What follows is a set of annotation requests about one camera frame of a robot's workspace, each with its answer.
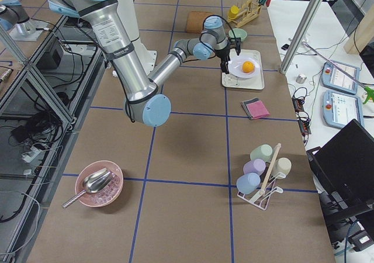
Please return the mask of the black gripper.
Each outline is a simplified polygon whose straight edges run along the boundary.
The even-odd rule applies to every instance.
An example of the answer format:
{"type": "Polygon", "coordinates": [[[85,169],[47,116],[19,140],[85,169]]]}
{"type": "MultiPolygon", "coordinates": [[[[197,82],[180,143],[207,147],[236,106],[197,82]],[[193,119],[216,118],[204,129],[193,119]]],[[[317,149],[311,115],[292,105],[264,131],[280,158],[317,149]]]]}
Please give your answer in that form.
{"type": "Polygon", "coordinates": [[[228,68],[228,64],[229,64],[229,61],[230,61],[230,45],[226,45],[225,48],[223,49],[216,49],[214,52],[216,54],[216,56],[220,59],[221,63],[220,63],[220,67],[221,67],[221,71],[223,73],[229,73],[229,68],[228,68]]]}

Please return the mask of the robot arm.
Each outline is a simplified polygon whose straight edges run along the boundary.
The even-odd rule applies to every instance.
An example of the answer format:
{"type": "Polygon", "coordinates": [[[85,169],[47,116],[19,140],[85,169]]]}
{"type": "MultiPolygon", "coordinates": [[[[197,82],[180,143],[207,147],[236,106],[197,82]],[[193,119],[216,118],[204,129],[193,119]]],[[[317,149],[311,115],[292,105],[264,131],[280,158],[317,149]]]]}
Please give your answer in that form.
{"type": "Polygon", "coordinates": [[[157,127],[168,120],[171,103],[161,94],[160,88],[190,56],[198,60],[217,56],[221,59],[221,70],[228,73],[231,43],[220,16],[206,18],[198,38],[177,41],[163,61],[148,74],[125,29],[126,23],[134,19],[121,19],[118,5],[118,0],[49,0],[53,12],[83,19],[91,25],[99,47],[119,77],[125,92],[124,111],[131,121],[157,127]]]}
{"type": "Polygon", "coordinates": [[[14,41],[37,41],[40,36],[19,0],[1,0],[1,26],[14,41]]]}

